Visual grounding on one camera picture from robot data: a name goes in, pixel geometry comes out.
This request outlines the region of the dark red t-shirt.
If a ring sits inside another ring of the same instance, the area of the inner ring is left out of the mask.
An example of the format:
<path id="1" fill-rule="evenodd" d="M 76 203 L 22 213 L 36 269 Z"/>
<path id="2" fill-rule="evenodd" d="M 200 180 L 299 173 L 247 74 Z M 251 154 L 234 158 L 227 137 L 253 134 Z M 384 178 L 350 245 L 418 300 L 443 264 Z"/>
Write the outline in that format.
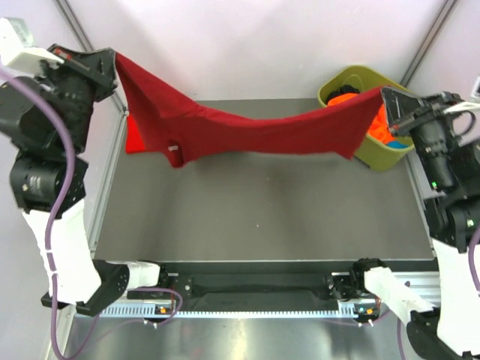
<path id="1" fill-rule="evenodd" d="M 174 168 L 225 152 L 350 159 L 383 103 L 374 88 L 300 115 L 253 119 L 201 105 L 122 54 L 115 66 L 146 152 L 163 154 Z"/>

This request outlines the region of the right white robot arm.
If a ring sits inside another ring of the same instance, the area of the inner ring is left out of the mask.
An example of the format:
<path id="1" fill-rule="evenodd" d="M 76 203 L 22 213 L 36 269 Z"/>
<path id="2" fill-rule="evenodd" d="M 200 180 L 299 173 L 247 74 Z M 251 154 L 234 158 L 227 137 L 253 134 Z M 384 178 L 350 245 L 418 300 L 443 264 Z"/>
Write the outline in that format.
<path id="1" fill-rule="evenodd" d="M 423 359 L 479 357 L 479 142 L 462 143 L 455 120 L 479 114 L 479 93 L 470 100 L 442 92 L 418 97 L 381 88 L 382 125 L 392 137 L 413 141 L 430 188 L 424 216 L 439 268 L 440 303 L 424 300 L 399 281 L 380 259 L 360 259 L 346 274 L 327 277 L 331 296 L 347 302 L 375 296 L 406 328 Z"/>

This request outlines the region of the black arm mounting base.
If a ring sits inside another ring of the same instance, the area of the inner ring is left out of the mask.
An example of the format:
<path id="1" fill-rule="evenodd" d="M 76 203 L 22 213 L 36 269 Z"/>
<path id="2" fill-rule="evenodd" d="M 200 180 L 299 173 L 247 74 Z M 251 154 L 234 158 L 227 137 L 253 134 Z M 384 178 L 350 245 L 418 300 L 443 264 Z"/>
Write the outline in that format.
<path id="1" fill-rule="evenodd" d="M 355 289 L 350 276 L 322 272 L 186 272 L 160 267 L 154 283 L 177 291 L 183 311 L 294 312 L 336 311 L 339 303 L 369 298 Z"/>

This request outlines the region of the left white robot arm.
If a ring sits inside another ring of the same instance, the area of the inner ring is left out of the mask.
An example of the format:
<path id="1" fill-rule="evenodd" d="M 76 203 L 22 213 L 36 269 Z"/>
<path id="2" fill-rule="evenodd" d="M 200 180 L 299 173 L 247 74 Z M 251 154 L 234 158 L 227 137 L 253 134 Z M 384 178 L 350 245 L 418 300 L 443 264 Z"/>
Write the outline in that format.
<path id="1" fill-rule="evenodd" d="M 112 49 L 76 52 L 59 45 L 2 55 L 1 132 L 17 149 L 10 189 L 37 240 L 49 278 L 41 304 L 96 316 L 126 292 L 165 296 L 170 279 L 153 262 L 93 259 L 84 224 L 89 165 L 82 159 L 97 102 L 116 90 Z"/>

